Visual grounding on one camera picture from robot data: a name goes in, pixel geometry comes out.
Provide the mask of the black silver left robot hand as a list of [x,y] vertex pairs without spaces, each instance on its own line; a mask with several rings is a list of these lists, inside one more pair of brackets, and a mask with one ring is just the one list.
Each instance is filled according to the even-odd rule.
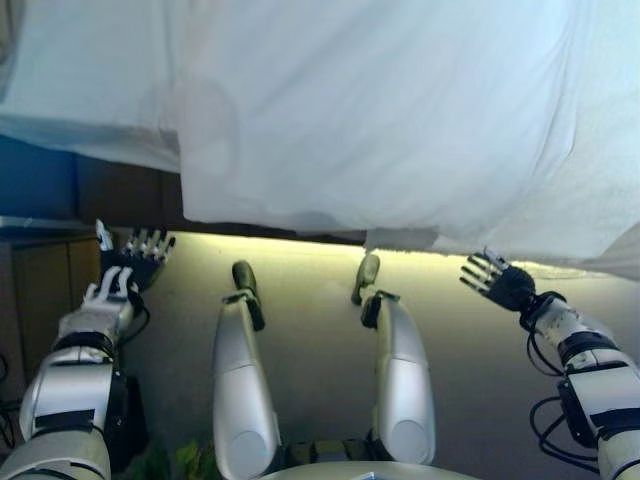
[[134,227],[122,247],[117,248],[104,222],[95,222],[101,272],[110,267],[130,268],[131,279],[140,291],[147,290],[168,262],[176,238],[166,229]]

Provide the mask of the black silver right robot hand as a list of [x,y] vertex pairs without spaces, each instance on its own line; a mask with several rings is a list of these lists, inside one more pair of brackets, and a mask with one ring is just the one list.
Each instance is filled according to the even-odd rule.
[[466,258],[459,281],[490,302],[523,312],[536,297],[533,278],[503,255],[485,247]]

